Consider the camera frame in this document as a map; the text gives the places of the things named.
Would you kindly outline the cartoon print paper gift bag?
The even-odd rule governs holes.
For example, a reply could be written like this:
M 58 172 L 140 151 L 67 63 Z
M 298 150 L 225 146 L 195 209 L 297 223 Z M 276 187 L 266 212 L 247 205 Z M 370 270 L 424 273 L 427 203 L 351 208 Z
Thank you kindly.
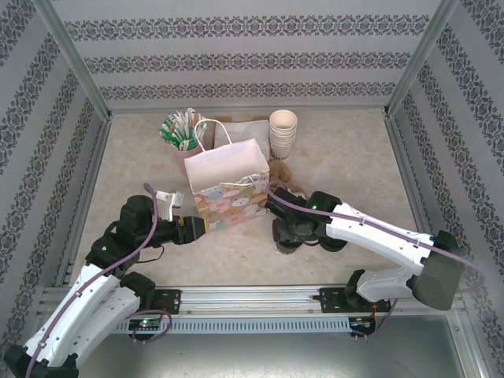
M 198 214 L 211 230 L 266 214 L 270 169 L 255 139 L 234 142 L 184 160 Z

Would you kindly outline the black cup lid stack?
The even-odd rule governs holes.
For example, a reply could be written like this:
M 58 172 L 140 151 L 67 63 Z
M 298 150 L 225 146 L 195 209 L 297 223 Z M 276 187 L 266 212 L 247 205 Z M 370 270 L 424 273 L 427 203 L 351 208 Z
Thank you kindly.
M 332 239 L 328 237 L 320 237 L 318 244 L 327 252 L 336 253 L 341 251 L 346 245 L 347 241 L 341 239 Z

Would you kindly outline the brown pulp cup carrier stack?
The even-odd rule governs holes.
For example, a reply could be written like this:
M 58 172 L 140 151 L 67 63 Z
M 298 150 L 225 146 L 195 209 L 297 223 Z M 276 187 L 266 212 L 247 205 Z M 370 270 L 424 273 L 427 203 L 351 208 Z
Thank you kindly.
M 287 190 L 293 195 L 308 198 L 307 193 L 294 180 L 293 173 L 283 161 L 273 160 L 269 162 L 269 181 L 281 181 L 287 186 Z

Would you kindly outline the pink straw holder cup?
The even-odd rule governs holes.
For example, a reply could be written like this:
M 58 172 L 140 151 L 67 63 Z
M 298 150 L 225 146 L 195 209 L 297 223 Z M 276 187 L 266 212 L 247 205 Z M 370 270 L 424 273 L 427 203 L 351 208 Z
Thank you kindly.
M 192 150 L 187 150 L 187 151 L 177 150 L 176 151 L 176 159 L 177 159 L 177 162 L 179 164 L 180 172 L 184 176 L 187 176 L 187 171 L 186 171 L 186 166 L 185 166 L 185 160 L 187 158 L 190 158 L 192 156 L 200 154 L 201 152 L 202 152 L 202 148 L 199 145 L 197 145 Z

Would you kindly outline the white paper napkin stack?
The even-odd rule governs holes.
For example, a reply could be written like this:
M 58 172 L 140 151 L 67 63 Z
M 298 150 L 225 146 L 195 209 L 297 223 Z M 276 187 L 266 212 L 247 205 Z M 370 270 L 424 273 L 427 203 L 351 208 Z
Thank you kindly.
M 243 142 L 255 139 L 266 160 L 270 159 L 269 122 L 267 120 L 251 120 L 244 122 L 220 121 L 226 128 L 232 142 Z M 228 144 L 224 129 L 216 125 L 213 133 L 213 148 Z

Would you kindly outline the white paper cup stack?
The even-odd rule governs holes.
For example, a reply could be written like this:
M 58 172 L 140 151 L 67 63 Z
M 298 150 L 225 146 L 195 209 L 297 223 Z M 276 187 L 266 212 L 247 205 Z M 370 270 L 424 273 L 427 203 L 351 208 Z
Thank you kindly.
M 285 160 L 295 143 L 297 116 L 287 109 L 274 111 L 269 117 L 269 143 L 274 160 Z

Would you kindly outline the grey metal sheet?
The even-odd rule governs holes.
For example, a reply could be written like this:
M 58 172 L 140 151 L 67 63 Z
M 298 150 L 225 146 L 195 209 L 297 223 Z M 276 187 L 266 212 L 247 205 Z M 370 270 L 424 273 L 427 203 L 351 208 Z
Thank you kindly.
M 496 378 L 462 326 L 392 317 L 368 340 L 346 333 L 110 335 L 79 378 Z

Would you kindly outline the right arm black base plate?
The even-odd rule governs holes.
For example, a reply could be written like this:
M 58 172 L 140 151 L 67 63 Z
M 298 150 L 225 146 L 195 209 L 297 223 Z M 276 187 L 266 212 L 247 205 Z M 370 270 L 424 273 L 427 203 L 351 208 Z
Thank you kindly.
M 357 292 L 344 287 L 322 287 L 313 299 L 321 304 L 322 313 L 386 313 L 391 308 L 391 302 L 380 300 L 370 302 Z

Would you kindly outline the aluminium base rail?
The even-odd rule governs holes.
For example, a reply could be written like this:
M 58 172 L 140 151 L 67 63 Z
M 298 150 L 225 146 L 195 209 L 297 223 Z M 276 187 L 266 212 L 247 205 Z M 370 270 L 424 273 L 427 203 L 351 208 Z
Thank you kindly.
M 67 287 L 47 287 L 36 309 L 35 319 L 45 320 L 65 297 Z M 308 317 L 322 313 L 312 297 L 319 286 L 181 287 L 178 317 Z M 393 315 L 449 315 L 465 313 L 464 299 L 455 297 L 449 311 L 431 309 L 414 298 L 399 299 Z

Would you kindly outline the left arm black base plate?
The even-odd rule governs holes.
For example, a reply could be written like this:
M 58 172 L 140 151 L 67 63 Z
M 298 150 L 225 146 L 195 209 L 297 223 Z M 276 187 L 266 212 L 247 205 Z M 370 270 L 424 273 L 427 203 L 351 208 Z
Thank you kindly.
M 181 290 L 154 289 L 142 296 L 139 310 L 164 310 L 171 315 L 180 311 Z

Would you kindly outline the aluminium side rail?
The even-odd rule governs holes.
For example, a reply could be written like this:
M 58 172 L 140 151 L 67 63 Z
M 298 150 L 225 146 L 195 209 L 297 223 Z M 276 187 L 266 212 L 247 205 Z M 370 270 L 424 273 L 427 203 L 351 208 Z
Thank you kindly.
M 72 218 L 69 233 L 66 237 L 63 254 L 59 266 L 57 268 L 57 275 L 54 277 L 53 286 L 62 287 L 69 279 L 67 278 L 68 268 L 71 262 L 75 260 L 78 253 L 80 241 L 84 226 L 86 223 L 87 215 L 90 209 L 91 200 L 95 185 L 98 179 L 100 166 L 102 163 L 103 155 L 106 149 L 109 131 L 113 123 L 113 114 L 110 114 L 107 120 L 104 120 L 97 134 L 94 148 L 92 150 L 91 159 L 88 162 L 85 177 L 80 191 L 79 201 L 77 202 L 76 212 Z
M 410 168 L 406 151 L 395 125 L 395 120 L 385 116 L 384 123 L 416 225 L 413 232 L 407 234 L 410 239 L 413 239 L 413 244 L 407 243 L 405 245 L 406 251 L 413 253 L 413 257 L 415 258 L 414 263 L 416 264 L 413 271 L 415 275 L 419 276 L 414 287 L 419 287 L 419 290 L 433 290 L 435 287 L 440 287 L 443 283 L 442 277 L 439 275 L 442 273 L 443 267 L 443 259 L 439 260 L 439 258 L 443 256 L 434 253 L 429 258 L 430 250 L 422 246 L 415 247 L 417 238 L 421 238 L 422 242 L 426 242 L 428 246 L 431 246 L 432 241 L 428 239 L 430 234 L 427 234 L 430 228 L 421 203 L 421 197 L 414 182 L 413 171 Z

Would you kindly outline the aluminium frame post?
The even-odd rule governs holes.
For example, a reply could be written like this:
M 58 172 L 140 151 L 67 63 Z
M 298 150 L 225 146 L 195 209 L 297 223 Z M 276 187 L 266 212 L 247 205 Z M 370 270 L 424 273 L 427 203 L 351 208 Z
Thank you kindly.
M 69 67 L 75 73 L 87 97 L 102 119 L 110 118 L 111 110 L 106 104 L 98 85 L 95 83 L 91 72 L 85 64 L 76 44 L 73 42 L 65 23 L 59 17 L 52 0 L 31 0 L 36 12 L 42 18 L 55 42 L 63 53 Z
M 439 38 L 447 21 L 451 17 L 459 0 L 440 0 L 440 3 L 432 15 L 424 34 L 421 37 L 412 57 L 406 65 L 388 104 L 384 107 L 384 116 L 391 118 L 398 112 L 408 90 L 413 85 L 417 74 L 426 62 L 436 40 Z

